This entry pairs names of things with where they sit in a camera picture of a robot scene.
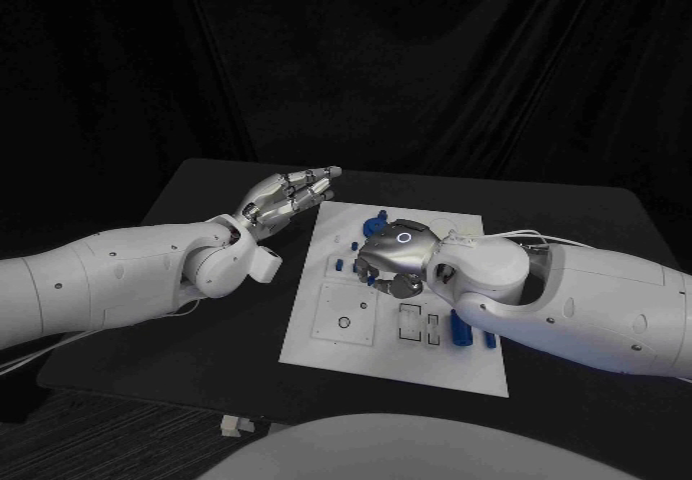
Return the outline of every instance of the black table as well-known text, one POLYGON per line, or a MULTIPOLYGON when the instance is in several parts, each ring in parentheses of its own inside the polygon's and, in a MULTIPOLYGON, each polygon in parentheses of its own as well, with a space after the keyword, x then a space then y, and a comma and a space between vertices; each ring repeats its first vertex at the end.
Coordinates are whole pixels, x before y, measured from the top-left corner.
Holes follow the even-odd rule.
MULTIPOLYGON (((185 162, 146 225, 233 213, 252 186, 301 167, 185 162)), ((623 189, 347 171, 344 202, 484 216, 487 233, 521 228, 677 268, 623 189)), ((279 363, 318 209, 265 244, 285 258, 275 282, 247 279, 187 317, 99 333, 58 349, 51 388, 164 402, 285 424, 364 412, 455 419, 537 438, 647 478, 687 471, 692 385, 595 370, 504 339, 510 399, 279 363)))

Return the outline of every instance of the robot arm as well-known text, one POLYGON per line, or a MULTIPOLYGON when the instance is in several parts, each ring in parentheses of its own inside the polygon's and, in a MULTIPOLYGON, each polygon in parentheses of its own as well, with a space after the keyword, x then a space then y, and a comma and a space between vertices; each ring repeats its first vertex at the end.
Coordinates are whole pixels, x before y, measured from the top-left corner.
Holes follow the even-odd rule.
POLYGON ((282 258, 257 244, 332 198, 339 167, 275 175, 234 215, 97 233, 0 261, 0 349, 55 333, 133 325, 228 295, 247 275, 272 281, 282 258))
POLYGON ((423 286, 403 286, 425 280, 479 329, 603 370, 692 376, 690 275, 593 248, 521 247, 502 237, 455 233, 433 237, 425 225, 400 220, 368 239, 357 261, 363 276, 399 274, 376 288, 406 298, 423 286), (544 292, 520 305, 530 272, 544 280, 544 292))

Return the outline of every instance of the floor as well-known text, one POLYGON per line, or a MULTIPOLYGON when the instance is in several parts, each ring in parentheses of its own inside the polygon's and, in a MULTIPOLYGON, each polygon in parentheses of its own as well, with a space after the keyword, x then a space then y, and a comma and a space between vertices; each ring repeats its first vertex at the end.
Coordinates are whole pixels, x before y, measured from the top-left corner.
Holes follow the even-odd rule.
POLYGON ((22 424, 0 423, 4 480, 188 480, 244 445, 221 435, 223 415, 54 391, 22 424))

